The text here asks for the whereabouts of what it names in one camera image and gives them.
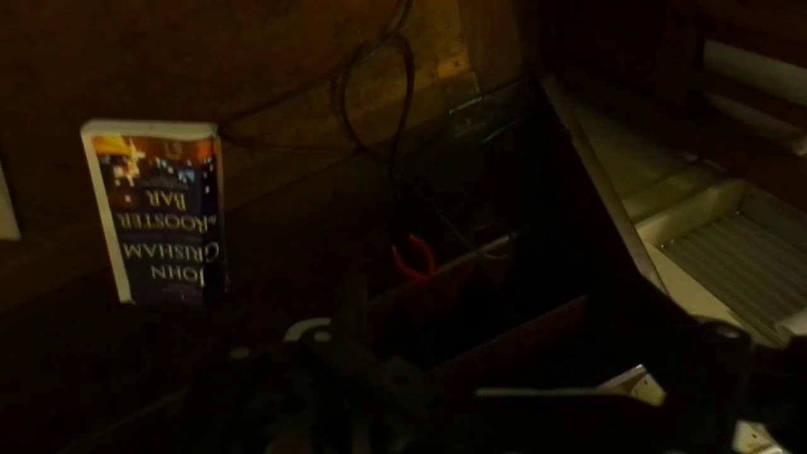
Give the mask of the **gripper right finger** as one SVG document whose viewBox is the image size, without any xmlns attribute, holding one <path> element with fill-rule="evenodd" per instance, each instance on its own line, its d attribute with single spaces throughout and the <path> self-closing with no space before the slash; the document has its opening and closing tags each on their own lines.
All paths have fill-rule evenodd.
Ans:
<svg viewBox="0 0 807 454">
<path fill-rule="evenodd" d="M 642 364 L 665 393 L 646 417 L 654 454 L 735 454 L 741 421 L 807 454 L 807 335 L 766 347 L 733 324 L 686 313 L 647 281 L 597 287 L 589 310 L 597 343 Z"/>
</svg>

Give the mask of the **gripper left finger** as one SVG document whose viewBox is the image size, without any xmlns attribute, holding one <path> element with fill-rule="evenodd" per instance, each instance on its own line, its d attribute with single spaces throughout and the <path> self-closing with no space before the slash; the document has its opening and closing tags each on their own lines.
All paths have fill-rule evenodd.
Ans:
<svg viewBox="0 0 807 454">
<path fill-rule="evenodd" d="M 368 317 L 366 276 L 351 275 L 331 319 L 234 349 L 210 375 L 208 454 L 443 454 L 432 391 L 369 350 Z"/>
</svg>

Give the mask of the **red pliers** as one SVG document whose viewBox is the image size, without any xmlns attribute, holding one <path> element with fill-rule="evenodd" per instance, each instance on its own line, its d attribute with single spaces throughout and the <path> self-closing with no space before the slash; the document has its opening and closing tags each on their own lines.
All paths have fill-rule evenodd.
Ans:
<svg viewBox="0 0 807 454">
<path fill-rule="evenodd" d="M 436 275 L 438 262 L 433 248 L 415 233 L 391 236 L 391 253 L 395 267 L 415 282 L 428 282 Z"/>
</svg>

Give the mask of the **wooden compartment organizer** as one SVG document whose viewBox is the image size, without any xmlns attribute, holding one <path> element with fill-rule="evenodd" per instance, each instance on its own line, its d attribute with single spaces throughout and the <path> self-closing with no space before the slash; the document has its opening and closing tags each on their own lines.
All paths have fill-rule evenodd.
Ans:
<svg viewBox="0 0 807 454">
<path fill-rule="evenodd" d="M 448 393 L 608 393 L 661 361 L 680 317 L 617 230 L 532 229 L 502 262 L 463 257 L 375 299 L 366 342 Z"/>
</svg>

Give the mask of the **grey ribbed panel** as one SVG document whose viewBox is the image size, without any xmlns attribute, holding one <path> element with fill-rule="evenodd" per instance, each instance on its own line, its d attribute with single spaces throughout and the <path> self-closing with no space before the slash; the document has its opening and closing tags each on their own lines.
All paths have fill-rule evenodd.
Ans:
<svg viewBox="0 0 807 454">
<path fill-rule="evenodd" d="M 689 313 L 740 325 L 772 347 L 807 334 L 807 211 L 724 179 L 636 228 Z"/>
</svg>

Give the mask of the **paperback book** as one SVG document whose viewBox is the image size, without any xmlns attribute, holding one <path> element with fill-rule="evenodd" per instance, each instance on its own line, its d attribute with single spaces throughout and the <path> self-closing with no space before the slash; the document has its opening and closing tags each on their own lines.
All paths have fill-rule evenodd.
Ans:
<svg viewBox="0 0 807 454">
<path fill-rule="evenodd" d="M 89 120 L 81 138 L 119 301 L 204 306 L 224 296 L 217 126 Z"/>
</svg>

